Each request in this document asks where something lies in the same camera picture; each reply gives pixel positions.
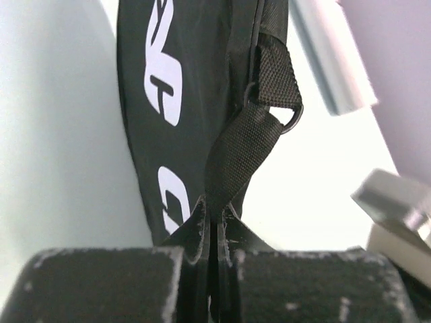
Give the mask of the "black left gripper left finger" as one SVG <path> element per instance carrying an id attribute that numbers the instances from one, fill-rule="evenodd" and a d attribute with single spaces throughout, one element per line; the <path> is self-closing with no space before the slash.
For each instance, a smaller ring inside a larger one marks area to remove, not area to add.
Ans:
<path id="1" fill-rule="evenodd" d="M 34 255 L 9 296 L 11 322 L 206 322 L 209 218 L 153 248 L 55 248 Z"/>

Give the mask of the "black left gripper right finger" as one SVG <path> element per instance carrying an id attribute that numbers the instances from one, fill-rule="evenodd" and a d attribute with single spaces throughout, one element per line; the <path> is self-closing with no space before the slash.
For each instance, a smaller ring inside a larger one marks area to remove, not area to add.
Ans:
<path id="1" fill-rule="evenodd" d="M 216 322 L 416 322 L 399 273 L 380 254 L 276 251 L 231 208 L 218 223 Z"/>

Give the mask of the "black Crossway racket bag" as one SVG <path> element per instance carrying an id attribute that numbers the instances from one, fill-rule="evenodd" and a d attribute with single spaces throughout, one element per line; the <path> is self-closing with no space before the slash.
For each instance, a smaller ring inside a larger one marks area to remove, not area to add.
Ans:
<path id="1" fill-rule="evenodd" d="M 152 242 L 204 192 L 212 145 L 242 112 L 302 97 L 286 46 L 287 1 L 120 1 L 117 75 L 127 141 Z"/>

